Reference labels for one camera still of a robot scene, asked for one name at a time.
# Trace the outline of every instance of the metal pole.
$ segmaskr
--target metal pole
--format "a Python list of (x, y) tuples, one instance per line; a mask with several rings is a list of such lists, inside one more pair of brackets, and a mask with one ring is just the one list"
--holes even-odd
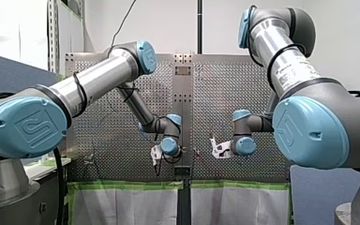
[(203, 53), (203, 0), (198, 0), (198, 54)]
[[(80, 85), (84, 88), (87, 105), (92, 104), (116, 86), (130, 82), (139, 75), (136, 59), (130, 52), (122, 49), (112, 51), (110, 58), (77, 74)], [(83, 102), (83, 96), (75, 83), (74, 77), (69, 77), (49, 87), (66, 105), (71, 116), (76, 115)]]

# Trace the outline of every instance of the blue joint cap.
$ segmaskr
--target blue joint cap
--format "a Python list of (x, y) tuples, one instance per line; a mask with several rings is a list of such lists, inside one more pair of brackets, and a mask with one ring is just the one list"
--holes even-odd
[(36, 158), (52, 151), (67, 134), (67, 119), (42, 97), (18, 97), (0, 104), (0, 156)]
[(151, 74), (157, 68), (157, 58), (154, 47), (147, 40), (137, 41), (137, 55), (143, 74)]
[(235, 150), (239, 156), (250, 156), (256, 152), (256, 143), (250, 137), (242, 137), (236, 142)]
[(162, 153), (174, 157), (178, 153), (178, 146), (177, 142), (173, 138), (164, 138), (160, 142), (160, 150), (162, 150)]
[(172, 120), (176, 125), (181, 126), (181, 116), (178, 114), (168, 114), (166, 115), (170, 120)]
[(248, 48), (248, 35), (249, 35), (248, 15), (249, 15), (249, 8), (245, 9), (244, 13), (242, 13), (241, 22), (239, 23), (238, 46), (241, 49)]
[(274, 110), (279, 150), (297, 165), (317, 169), (341, 167), (349, 156), (349, 139), (336, 115), (309, 97), (289, 97)]
[(237, 110), (232, 113), (232, 121), (235, 122), (250, 115), (252, 115), (252, 113), (250, 113), (249, 110)]

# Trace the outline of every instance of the robot logo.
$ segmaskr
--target robot logo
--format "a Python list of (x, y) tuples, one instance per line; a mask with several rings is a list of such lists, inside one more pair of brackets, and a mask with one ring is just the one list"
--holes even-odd
[(34, 112), (16, 123), (16, 128), (30, 147), (37, 147), (58, 132), (46, 111)]
[(286, 114), (279, 123), (276, 133), (285, 145), (292, 146), (294, 143), (293, 131), (295, 130), (297, 130), (296, 125), (291, 117)]

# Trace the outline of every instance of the pegboard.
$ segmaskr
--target pegboard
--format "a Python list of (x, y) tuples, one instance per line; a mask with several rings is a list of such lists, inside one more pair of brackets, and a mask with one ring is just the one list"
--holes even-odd
[[(232, 114), (237, 109), (262, 113), (270, 88), (265, 70), (248, 56), (192, 55), (187, 62), (190, 74), (176, 75), (178, 55), (158, 54), (157, 71), (136, 81), (150, 110), (158, 115), (184, 113), (183, 134), (190, 134), (191, 179), (232, 179), (262, 182), (288, 182), (289, 163), (277, 149), (272, 134), (254, 133), (257, 152), (251, 157), (215, 159), (209, 141), (213, 133), (217, 143), (233, 136)], [(103, 54), (69, 53), (67, 76), (104, 59)], [(179, 103), (179, 93), (185, 96)], [(68, 171), (70, 181), (94, 179), (157, 181), (173, 180), (173, 166), (163, 163), (156, 177), (150, 158), (154, 135), (136, 129), (137, 119), (116, 90), (99, 99), (74, 120), (73, 140), (67, 146), (76, 152)], [(94, 155), (96, 163), (89, 164)]]
[[(93, 53), (69, 53), (66, 57), (67, 76), (105, 58)], [(135, 82), (146, 105), (156, 115), (172, 112), (172, 75), (173, 56), (161, 55), (157, 71)], [(162, 163), (160, 176), (156, 176), (150, 151), (160, 139), (154, 142), (155, 135), (141, 133), (137, 126), (137, 118), (116, 90), (93, 103), (73, 121), (74, 140), (67, 140), (67, 144), (74, 145), (71, 147), (76, 157), (69, 167), (68, 179), (173, 180), (173, 165), (167, 163)]]
[(250, 157), (215, 159), (211, 154), (210, 133), (217, 143), (229, 141), (235, 110), (265, 110), (271, 93), (265, 69), (241, 55), (195, 55), (193, 66), (192, 179), (287, 182), (289, 163), (270, 133), (253, 133), (257, 151)]

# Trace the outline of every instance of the metal post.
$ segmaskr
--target metal post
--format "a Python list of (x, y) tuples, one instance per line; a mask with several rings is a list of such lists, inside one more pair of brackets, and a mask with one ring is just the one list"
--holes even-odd
[(198, 54), (203, 53), (203, 0), (198, 0)]
[(174, 57), (175, 70), (173, 74), (173, 111), (183, 118), (180, 145), (183, 147), (182, 159), (174, 167), (176, 180), (183, 181), (183, 189), (177, 196), (177, 225), (191, 224), (191, 110), (192, 110), (192, 55), (177, 54)]

